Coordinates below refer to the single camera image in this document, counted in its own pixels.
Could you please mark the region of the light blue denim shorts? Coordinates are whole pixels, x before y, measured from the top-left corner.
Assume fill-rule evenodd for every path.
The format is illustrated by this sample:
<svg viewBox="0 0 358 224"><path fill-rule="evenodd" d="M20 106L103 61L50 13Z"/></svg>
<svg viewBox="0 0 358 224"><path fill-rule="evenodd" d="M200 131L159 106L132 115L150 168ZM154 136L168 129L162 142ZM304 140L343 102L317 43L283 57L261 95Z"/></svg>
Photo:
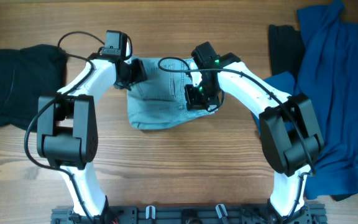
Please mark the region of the light blue denim shorts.
<svg viewBox="0 0 358 224"><path fill-rule="evenodd" d="M127 92L129 123L139 130L168 129L210 115L206 110L186 108L185 86L192 83L184 73L158 68L159 58L142 58L147 80Z"/></svg>

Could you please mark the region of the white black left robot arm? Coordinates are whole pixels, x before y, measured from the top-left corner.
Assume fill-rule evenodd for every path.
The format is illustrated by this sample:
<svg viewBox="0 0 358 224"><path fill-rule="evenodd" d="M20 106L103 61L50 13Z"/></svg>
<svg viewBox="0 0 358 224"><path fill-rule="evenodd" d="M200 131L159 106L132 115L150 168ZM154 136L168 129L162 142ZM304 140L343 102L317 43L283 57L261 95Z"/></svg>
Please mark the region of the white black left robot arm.
<svg viewBox="0 0 358 224"><path fill-rule="evenodd" d="M93 54L71 83L55 95L39 98L37 153L47 160L46 168L57 171L65 181L73 201L69 221L106 223L113 219L93 164L98 150L96 104L111 87L129 89L146 79L140 59Z"/></svg>

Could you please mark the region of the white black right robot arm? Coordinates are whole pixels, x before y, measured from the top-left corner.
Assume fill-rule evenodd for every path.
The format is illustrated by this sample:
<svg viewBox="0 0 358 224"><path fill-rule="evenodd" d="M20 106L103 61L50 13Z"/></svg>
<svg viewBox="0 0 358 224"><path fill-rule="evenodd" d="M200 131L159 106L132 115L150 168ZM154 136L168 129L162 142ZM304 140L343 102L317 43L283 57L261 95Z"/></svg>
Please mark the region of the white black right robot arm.
<svg viewBox="0 0 358 224"><path fill-rule="evenodd" d="M215 52L191 54L185 87L188 109L217 108L228 93L259 120L263 154L274 171L268 214L280 223L301 216L306 180L324 148L311 100L304 94L279 90L252 73L241 59Z"/></svg>

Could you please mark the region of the black folded garment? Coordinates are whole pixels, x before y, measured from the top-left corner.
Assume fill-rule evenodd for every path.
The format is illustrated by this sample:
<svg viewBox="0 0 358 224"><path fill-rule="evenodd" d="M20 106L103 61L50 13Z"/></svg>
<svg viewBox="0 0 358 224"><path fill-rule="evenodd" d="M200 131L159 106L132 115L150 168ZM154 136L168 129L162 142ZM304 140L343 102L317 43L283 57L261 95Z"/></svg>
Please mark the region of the black folded garment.
<svg viewBox="0 0 358 224"><path fill-rule="evenodd" d="M38 112L39 96L64 86L67 56L57 47L40 44L0 50L0 127L26 130Z"/></svg>

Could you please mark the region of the blue t-shirt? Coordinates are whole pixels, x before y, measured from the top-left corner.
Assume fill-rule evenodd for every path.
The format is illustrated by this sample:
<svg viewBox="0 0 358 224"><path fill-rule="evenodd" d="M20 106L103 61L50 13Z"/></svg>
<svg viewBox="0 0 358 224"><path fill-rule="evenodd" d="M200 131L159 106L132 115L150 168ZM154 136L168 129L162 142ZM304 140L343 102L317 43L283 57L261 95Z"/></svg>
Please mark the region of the blue t-shirt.
<svg viewBox="0 0 358 224"><path fill-rule="evenodd" d="M267 83L312 101L324 149L316 175L306 180L305 196L342 200L358 194L358 24L344 22L342 1L298 10L305 55L298 78L289 72Z"/></svg>

